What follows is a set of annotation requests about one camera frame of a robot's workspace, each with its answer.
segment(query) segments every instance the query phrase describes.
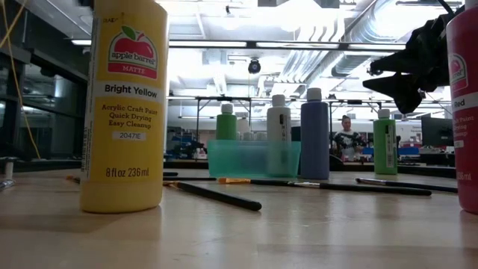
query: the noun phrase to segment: table surface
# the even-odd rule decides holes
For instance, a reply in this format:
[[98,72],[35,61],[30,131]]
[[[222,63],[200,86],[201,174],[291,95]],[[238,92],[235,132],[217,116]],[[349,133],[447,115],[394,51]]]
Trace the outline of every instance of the table surface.
[[[207,171],[177,170],[180,176]],[[260,212],[166,188],[133,214],[78,208],[77,170],[18,173],[0,192],[0,268],[476,268],[478,216],[455,194],[431,197],[260,185],[207,188],[262,203]],[[332,173],[352,183],[372,173]],[[452,179],[380,176],[454,186]]]

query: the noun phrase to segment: computer monitor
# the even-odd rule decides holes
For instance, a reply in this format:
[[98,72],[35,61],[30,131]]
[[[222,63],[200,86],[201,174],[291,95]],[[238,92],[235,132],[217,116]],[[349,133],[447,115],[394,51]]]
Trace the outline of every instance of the computer monitor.
[[421,118],[423,146],[453,146],[453,121],[431,117]]

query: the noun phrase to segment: table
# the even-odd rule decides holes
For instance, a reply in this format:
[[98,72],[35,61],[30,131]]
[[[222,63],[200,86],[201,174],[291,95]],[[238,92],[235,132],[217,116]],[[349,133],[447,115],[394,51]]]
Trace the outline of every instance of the table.
[[[207,176],[207,170],[177,170]],[[207,188],[262,203],[260,212],[166,188],[133,214],[78,209],[77,170],[16,174],[0,192],[0,268],[476,268],[478,216],[455,194],[410,197],[259,185]],[[332,173],[351,183],[372,173]],[[380,177],[391,179],[393,176]],[[454,186],[453,179],[399,175]]]

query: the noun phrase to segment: window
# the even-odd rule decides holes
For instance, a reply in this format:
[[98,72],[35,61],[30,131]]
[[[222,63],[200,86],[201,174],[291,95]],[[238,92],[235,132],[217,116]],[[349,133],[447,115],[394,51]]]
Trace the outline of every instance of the window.
[[8,68],[0,67],[0,94],[7,94]]
[[75,82],[34,64],[25,66],[23,99],[59,111],[81,114],[81,96],[84,94]]
[[[27,115],[31,134],[42,158],[65,159],[81,155],[81,149],[78,152],[75,143],[75,126],[77,124],[75,118],[28,106],[25,106],[23,111]],[[31,144],[23,112],[20,119],[19,147],[32,158],[37,157]]]

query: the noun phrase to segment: bottle label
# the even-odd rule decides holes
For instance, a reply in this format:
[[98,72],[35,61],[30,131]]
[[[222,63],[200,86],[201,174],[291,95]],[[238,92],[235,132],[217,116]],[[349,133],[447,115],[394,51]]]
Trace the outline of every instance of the bottle label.
[[281,126],[281,141],[288,141],[289,140],[289,134],[288,133],[288,116],[284,114],[279,115],[279,124]]
[[395,128],[393,125],[385,127],[385,156],[387,168],[395,167],[395,156],[397,155],[397,143]]
[[447,26],[453,140],[459,186],[473,184],[474,174],[478,173],[474,159],[478,144],[478,125],[475,123],[475,117],[478,118],[478,38],[476,29],[468,26],[470,17],[476,16],[476,13],[476,9],[468,10]]
[[142,18],[96,17],[84,128],[84,179],[159,180],[163,173],[162,32]]

